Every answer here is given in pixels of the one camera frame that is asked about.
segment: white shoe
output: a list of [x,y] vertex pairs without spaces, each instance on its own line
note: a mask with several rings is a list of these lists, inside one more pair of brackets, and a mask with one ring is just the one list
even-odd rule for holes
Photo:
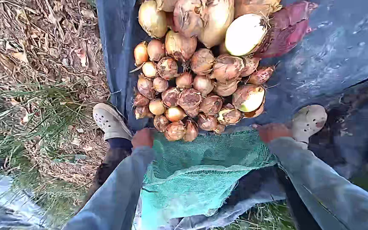
[[133,135],[127,128],[122,116],[113,107],[99,103],[93,107],[93,118],[97,126],[105,132],[104,139],[125,138],[131,140]]

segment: person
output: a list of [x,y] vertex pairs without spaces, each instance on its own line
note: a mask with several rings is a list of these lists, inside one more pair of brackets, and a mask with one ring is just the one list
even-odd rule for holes
[[[129,230],[144,174],[154,159],[151,130],[142,129],[132,137],[119,113],[103,103],[94,107],[93,117],[110,150],[96,172],[88,201],[64,229]],[[283,124],[257,129],[321,229],[368,229],[368,192],[307,149],[309,137],[323,128],[326,118],[322,106],[311,105],[294,116],[292,129]]]

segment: peeled onion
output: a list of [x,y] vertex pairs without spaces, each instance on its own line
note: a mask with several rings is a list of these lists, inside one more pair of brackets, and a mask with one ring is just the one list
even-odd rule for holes
[[208,95],[200,104],[200,111],[205,115],[215,115],[222,107],[222,99],[217,95]]
[[214,55],[209,49],[199,49],[191,57],[191,69],[197,75],[207,75],[212,71]]
[[168,141],[179,140],[184,137],[185,128],[184,124],[180,122],[173,122],[166,127],[166,131],[164,132],[164,136]]
[[265,89],[255,85],[245,85],[232,95],[232,104],[242,112],[251,112],[261,106],[265,97]]
[[175,79],[175,84],[179,89],[191,88],[193,76],[189,72],[184,72]]
[[157,9],[154,0],[146,0],[139,9],[139,24],[152,38],[162,38],[167,32],[167,19],[164,11]]
[[166,34],[166,52],[175,60],[190,60],[197,48],[197,38],[187,38],[180,33],[169,31]]
[[179,106],[167,108],[164,115],[166,115],[167,119],[171,122],[178,122],[187,116],[184,110]]

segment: green mesh bag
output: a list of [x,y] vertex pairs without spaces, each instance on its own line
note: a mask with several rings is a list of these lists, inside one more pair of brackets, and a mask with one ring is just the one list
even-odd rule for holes
[[192,142],[169,142],[156,134],[156,160],[141,190],[141,225],[157,229],[171,218],[213,215],[238,179],[271,166],[276,158],[253,130],[198,135]]

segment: hand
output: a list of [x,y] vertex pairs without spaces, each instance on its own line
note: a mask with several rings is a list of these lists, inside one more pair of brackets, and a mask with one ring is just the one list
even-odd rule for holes
[[153,147],[153,141],[154,138],[151,129],[143,128],[142,130],[139,130],[133,137],[132,140],[133,149],[143,146],[148,146],[151,148]]
[[270,123],[257,127],[259,137],[264,143],[269,143],[281,137],[292,137],[292,132],[284,124]]

